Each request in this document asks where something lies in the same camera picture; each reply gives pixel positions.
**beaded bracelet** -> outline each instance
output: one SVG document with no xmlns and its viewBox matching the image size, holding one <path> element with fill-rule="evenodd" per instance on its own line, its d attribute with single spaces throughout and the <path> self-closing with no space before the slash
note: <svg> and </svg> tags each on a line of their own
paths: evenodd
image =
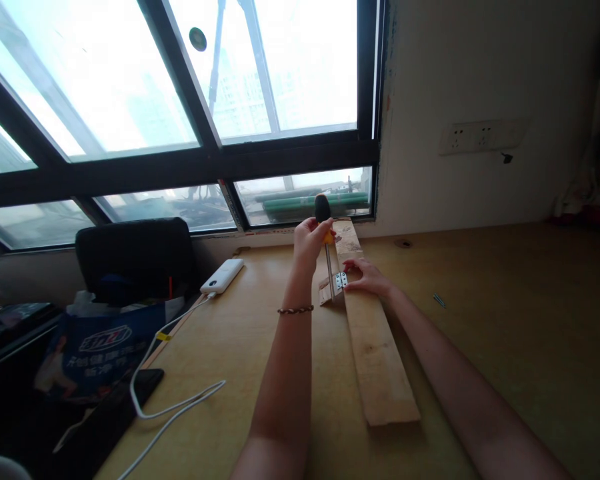
<svg viewBox="0 0 600 480">
<path fill-rule="evenodd" d="M 310 307 L 302 307 L 302 308 L 298 308 L 298 309 L 278 309 L 278 313 L 280 315 L 287 315 L 287 314 L 293 314 L 293 313 L 304 313 L 306 311 L 313 311 L 313 305 Z"/>
</svg>

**window frame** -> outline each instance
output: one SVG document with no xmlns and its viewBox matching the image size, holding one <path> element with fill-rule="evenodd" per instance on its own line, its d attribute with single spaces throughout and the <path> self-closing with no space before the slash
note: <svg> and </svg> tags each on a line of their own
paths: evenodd
<svg viewBox="0 0 600 480">
<path fill-rule="evenodd" d="M 192 237 L 282 229 L 296 223 L 251 226 L 233 182 L 372 167 L 369 214 L 354 220 L 375 219 L 387 42 L 385 0 L 357 0 L 356 129 L 228 145 L 222 144 L 214 126 L 168 0 L 137 2 L 200 147 L 70 163 L 0 76 L 0 125 L 38 167 L 0 173 L 0 207 L 74 200 L 95 225 L 103 225 L 112 220 L 96 197 L 218 183 L 236 228 L 191 232 Z M 12 250 L 0 241 L 0 255 L 66 247 Z"/>
</svg>

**wooden desk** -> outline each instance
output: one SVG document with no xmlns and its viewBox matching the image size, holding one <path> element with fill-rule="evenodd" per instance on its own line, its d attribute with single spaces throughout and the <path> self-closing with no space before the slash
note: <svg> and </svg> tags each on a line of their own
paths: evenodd
<svg viewBox="0 0 600 480">
<path fill-rule="evenodd" d="M 600 234 L 532 224 L 408 235 L 411 249 L 395 238 L 361 244 L 574 476 L 600 478 Z M 230 288 L 196 310 L 155 360 L 166 374 L 145 409 L 221 379 L 226 386 L 174 422 L 131 478 L 228 478 L 249 429 L 291 247 L 242 257 L 246 268 Z M 314 280 L 326 276 L 321 255 Z M 316 285 L 313 293 L 318 305 Z M 307 477 L 477 478 L 388 314 L 422 420 L 367 428 L 345 313 L 317 307 Z M 136 421 L 97 478 L 117 478 L 164 421 Z"/>
</svg>

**white cable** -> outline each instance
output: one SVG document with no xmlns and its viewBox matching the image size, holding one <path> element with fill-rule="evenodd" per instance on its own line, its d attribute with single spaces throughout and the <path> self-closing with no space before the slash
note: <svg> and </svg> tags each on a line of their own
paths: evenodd
<svg viewBox="0 0 600 480">
<path fill-rule="evenodd" d="M 147 448 L 145 448 L 145 450 L 140 454 L 140 456 L 138 456 L 138 458 L 136 458 L 136 460 L 131 464 L 131 466 L 127 470 L 125 470 L 125 472 L 122 475 L 120 475 L 120 477 L 118 477 L 118 480 L 123 480 L 123 479 L 127 478 L 127 476 L 133 471 L 133 469 L 136 468 L 138 466 L 138 464 L 140 464 L 140 462 L 142 462 L 142 460 L 145 458 L 146 454 L 148 454 L 149 450 L 151 450 L 151 448 L 155 445 L 155 443 L 158 441 L 160 436 L 167 430 L 167 428 L 169 428 L 169 426 L 174 422 L 174 420 L 176 420 L 176 418 L 178 418 L 180 415 L 182 415 L 184 412 L 186 412 L 190 408 L 198 405 L 198 403 L 204 402 L 204 400 L 208 399 L 210 396 L 212 396 L 214 393 L 216 393 L 218 390 L 220 390 L 222 387 L 225 386 L 226 381 L 224 381 L 224 380 L 219 381 L 218 383 L 214 383 L 213 385 L 208 386 L 201 392 L 196 393 L 191 398 L 188 398 L 180 403 L 177 403 L 176 405 L 173 405 L 173 406 L 169 407 L 168 409 L 164 409 L 164 410 L 162 410 L 162 412 L 152 413 L 151 415 L 146 415 L 142 411 L 142 407 L 140 406 L 140 403 L 138 402 L 138 398 L 136 397 L 135 390 L 133 388 L 133 384 L 135 383 L 135 378 L 138 375 L 138 372 L 140 371 L 140 369 L 142 368 L 142 365 L 144 365 L 144 363 L 147 361 L 148 356 L 151 354 L 151 350 L 153 348 L 153 345 L 155 344 L 155 341 L 158 338 L 158 334 L 160 334 L 162 332 L 162 330 L 164 330 L 168 326 L 173 325 L 175 322 L 180 320 L 185 315 L 188 315 L 191 312 L 193 312 L 194 310 L 196 310 L 196 308 L 198 308 L 200 305 L 202 305 L 202 304 L 208 302 L 209 300 L 211 300 L 212 298 L 214 298 L 215 295 L 216 295 L 215 292 L 211 292 L 204 301 L 198 303 L 198 305 L 194 305 L 192 308 L 190 308 L 189 310 L 184 312 L 178 318 L 170 321 L 164 327 L 160 328 L 160 330 L 158 330 L 155 333 L 155 335 L 153 336 L 153 340 L 151 340 L 151 344 L 150 344 L 149 348 L 147 349 L 145 356 L 142 358 L 142 361 L 140 362 L 140 364 L 138 364 L 138 367 L 133 372 L 133 375 L 131 376 L 131 382 L 129 383 L 129 392 L 131 394 L 131 400 L 133 402 L 133 406 L 135 407 L 135 412 L 138 415 L 138 418 L 140 418 L 142 420 L 154 419 L 156 417 L 164 415 L 165 413 L 175 410 L 178 407 L 182 407 L 183 405 L 185 405 L 185 406 L 182 409 L 180 409 L 180 411 L 178 411 L 178 413 L 176 413 L 174 416 L 172 416 L 168 420 L 168 422 L 166 422 L 164 424 L 164 426 L 156 434 L 156 436 L 153 438 L 153 440 L 151 440 L 151 442 L 148 444 Z"/>
</svg>

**screwdriver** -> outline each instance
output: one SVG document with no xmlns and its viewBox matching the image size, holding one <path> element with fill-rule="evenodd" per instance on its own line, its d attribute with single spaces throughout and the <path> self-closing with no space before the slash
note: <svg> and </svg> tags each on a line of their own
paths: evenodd
<svg viewBox="0 0 600 480">
<path fill-rule="evenodd" d="M 322 223 L 329 220 L 331 217 L 331 208 L 329 206 L 329 200 L 324 193 L 320 193 L 315 196 L 315 219 L 318 223 Z M 333 235 L 331 231 L 327 231 L 323 240 L 325 244 L 325 252 L 327 254 L 327 270 L 329 271 L 329 289 L 331 291 L 331 301 L 335 301 L 335 290 L 333 288 L 333 275 L 331 274 L 331 256 L 329 255 L 329 244 L 333 243 Z"/>
</svg>

